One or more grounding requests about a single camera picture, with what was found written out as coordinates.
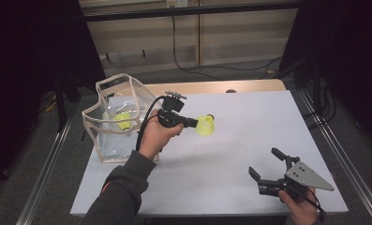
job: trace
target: gray sleeve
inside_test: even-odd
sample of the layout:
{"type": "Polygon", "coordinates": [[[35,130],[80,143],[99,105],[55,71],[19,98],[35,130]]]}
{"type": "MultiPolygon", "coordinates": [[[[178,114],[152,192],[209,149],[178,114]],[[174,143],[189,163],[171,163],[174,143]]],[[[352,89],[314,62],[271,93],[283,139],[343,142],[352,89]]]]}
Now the gray sleeve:
{"type": "Polygon", "coordinates": [[[319,219],[317,219],[317,220],[315,220],[315,222],[313,223],[313,224],[311,224],[311,225],[321,225],[322,223],[320,222],[320,220],[319,219]]]}
{"type": "Polygon", "coordinates": [[[85,215],[82,224],[133,224],[141,206],[141,194],[156,164],[133,151],[124,166],[107,177],[103,189],[85,215]]]}

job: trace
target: clear plastic container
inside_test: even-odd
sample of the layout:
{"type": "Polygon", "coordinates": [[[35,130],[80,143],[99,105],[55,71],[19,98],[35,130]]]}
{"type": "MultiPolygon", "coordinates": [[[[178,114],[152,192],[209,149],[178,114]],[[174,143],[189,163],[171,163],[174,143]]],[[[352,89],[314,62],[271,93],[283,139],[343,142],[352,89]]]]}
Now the clear plastic container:
{"type": "Polygon", "coordinates": [[[142,120],[156,97],[124,73],[97,82],[96,89],[98,103],[82,112],[83,124],[102,163],[125,162],[136,147],[142,120]]]}

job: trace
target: table surface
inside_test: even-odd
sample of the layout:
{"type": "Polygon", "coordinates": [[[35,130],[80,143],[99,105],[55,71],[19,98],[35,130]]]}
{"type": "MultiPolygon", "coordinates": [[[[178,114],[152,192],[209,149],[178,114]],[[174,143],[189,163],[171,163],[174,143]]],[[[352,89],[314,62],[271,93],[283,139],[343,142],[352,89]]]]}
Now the table surface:
{"type": "MultiPolygon", "coordinates": [[[[150,84],[187,94],[182,115],[212,113],[215,132],[198,136],[192,128],[171,140],[142,194],[144,217],[261,216],[288,213],[278,198],[261,196],[247,173],[252,166],[263,179],[276,180],[285,163],[271,154],[276,147],[300,157],[335,186],[317,196],[327,212],[348,208],[315,145],[289,91],[279,80],[150,84]],[[224,94],[228,89],[237,94],[224,94]]],[[[118,164],[101,164],[96,151],[89,159],[71,214],[82,216],[98,195],[108,173],[118,164]]]]}

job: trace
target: yellow object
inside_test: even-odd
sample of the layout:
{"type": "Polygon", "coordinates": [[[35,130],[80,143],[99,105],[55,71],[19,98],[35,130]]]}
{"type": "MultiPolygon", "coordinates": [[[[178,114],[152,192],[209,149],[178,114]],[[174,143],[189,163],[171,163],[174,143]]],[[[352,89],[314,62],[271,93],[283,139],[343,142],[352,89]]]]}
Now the yellow object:
{"type": "Polygon", "coordinates": [[[45,109],[45,112],[50,112],[54,106],[56,105],[56,102],[52,103],[50,106],[48,106],[48,108],[45,109]]]}
{"type": "Polygon", "coordinates": [[[200,116],[197,118],[198,124],[195,127],[197,133],[201,136],[209,136],[213,134],[215,130],[215,118],[211,114],[200,116]]]}
{"type": "MultiPolygon", "coordinates": [[[[130,119],[130,112],[119,113],[119,114],[115,115],[115,117],[113,117],[113,119],[114,120],[130,119]]],[[[129,121],[117,123],[116,125],[118,125],[118,127],[121,128],[122,130],[130,128],[130,122],[129,121]]]]}

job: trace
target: electrical outlet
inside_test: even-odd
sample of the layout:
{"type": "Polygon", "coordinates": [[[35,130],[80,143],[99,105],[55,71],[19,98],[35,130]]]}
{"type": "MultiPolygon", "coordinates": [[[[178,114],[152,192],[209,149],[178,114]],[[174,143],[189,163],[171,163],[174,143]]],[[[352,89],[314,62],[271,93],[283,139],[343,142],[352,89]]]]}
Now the electrical outlet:
{"type": "Polygon", "coordinates": [[[179,8],[188,7],[188,0],[177,0],[177,7],[179,8]]]}
{"type": "Polygon", "coordinates": [[[188,0],[166,0],[166,8],[186,8],[188,0]]]}
{"type": "Polygon", "coordinates": [[[166,0],[166,8],[177,8],[177,0],[166,0]]]}

